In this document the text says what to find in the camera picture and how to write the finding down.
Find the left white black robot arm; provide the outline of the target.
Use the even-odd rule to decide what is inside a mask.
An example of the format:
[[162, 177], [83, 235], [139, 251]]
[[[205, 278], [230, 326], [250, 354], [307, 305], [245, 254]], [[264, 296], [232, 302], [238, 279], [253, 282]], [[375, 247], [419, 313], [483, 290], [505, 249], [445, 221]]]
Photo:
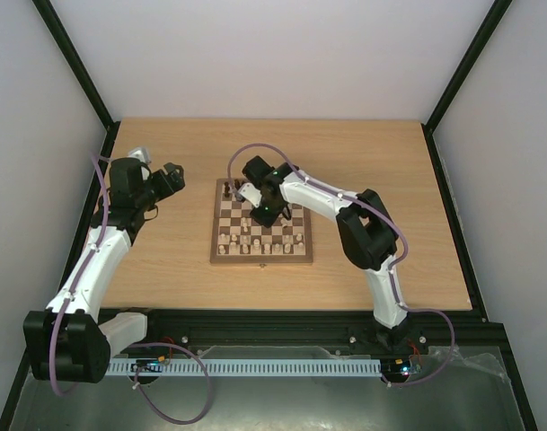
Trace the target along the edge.
[[97, 383], [110, 360], [141, 341], [147, 317], [121, 312], [99, 323], [101, 304], [114, 273], [146, 223], [146, 214], [185, 186], [184, 170], [167, 163], [152, 171], [145, 149], [110, 161], [97, 175], [101, 188], [87, 241], [57, 295], [23, 323], [33, 376], [61, 393], [61, 382]]

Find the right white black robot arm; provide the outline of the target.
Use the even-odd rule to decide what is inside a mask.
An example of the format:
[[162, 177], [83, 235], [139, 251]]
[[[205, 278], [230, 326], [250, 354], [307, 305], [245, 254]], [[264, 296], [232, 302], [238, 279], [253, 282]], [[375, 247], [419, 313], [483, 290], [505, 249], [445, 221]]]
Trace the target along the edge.
[[251, 218], [270, 228], [290, 217], [293, 204], [324, 216], [337, 225], [345, 256], [364, 271], [374, 304], [379, 345], [390, 352], [409, 340], [403, 325], [407, 305], [396, 270], [396, 242], [401, 239], [379, 195], [367, 189], [355, 193], [309, 177], [291, 163], [275, 168], [255, 156], [243, 167], [247, 180], [238, 194], [252, 205]]

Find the row of dark pieces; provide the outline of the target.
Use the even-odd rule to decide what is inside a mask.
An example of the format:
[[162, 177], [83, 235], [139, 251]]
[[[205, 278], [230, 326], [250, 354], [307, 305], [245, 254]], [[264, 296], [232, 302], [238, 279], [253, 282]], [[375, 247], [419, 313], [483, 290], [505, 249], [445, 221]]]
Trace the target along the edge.
[[244, 198], [238, 194], [238, 189], [245, 184], [244, 179], [224, 179], [221, 186], [221, 199], [223, 201], [243, 202]]

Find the row of white pieces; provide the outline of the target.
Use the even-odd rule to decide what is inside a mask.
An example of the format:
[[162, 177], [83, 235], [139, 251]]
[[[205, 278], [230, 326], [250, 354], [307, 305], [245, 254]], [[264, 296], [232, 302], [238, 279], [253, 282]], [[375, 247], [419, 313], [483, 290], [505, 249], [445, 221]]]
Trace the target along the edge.
[[304, 217], [280, 217], [263, 227], [247, 217], [218, 217], [214, 221], [212, 255], [218, 258], [250, 256], [305, 256], [312, 249], [310, 223]]

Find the black aluminium frame rail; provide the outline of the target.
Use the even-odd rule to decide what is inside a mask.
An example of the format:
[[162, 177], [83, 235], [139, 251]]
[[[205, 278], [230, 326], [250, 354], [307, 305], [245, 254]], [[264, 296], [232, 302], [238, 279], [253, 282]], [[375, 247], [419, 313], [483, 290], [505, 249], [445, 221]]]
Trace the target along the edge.
[[[58, 330], [59, 364], [81, 368], [105, 361], [116, 350], [102, 326], [121, 314], [105, 309], [98, 319], [80, 312], [59, 319], [50, 311], [29, 312], [23, 332], [31, 365], [48, 365], [53, 329]], [[194, 354], [212, 347], [321, 347], [374, 358], [424, 355], [450, 345], [510, 349], [503, 324], [485, 321], [477, 312], [449, 312], [445, 318], [411, 313], [397, 330], [379, 327], [371, 312], [139, 309], [136, 314], [146, 318], [146, 327], [137, 340], [123, 345], [128, 356], [163, 355], [170, 343]]]

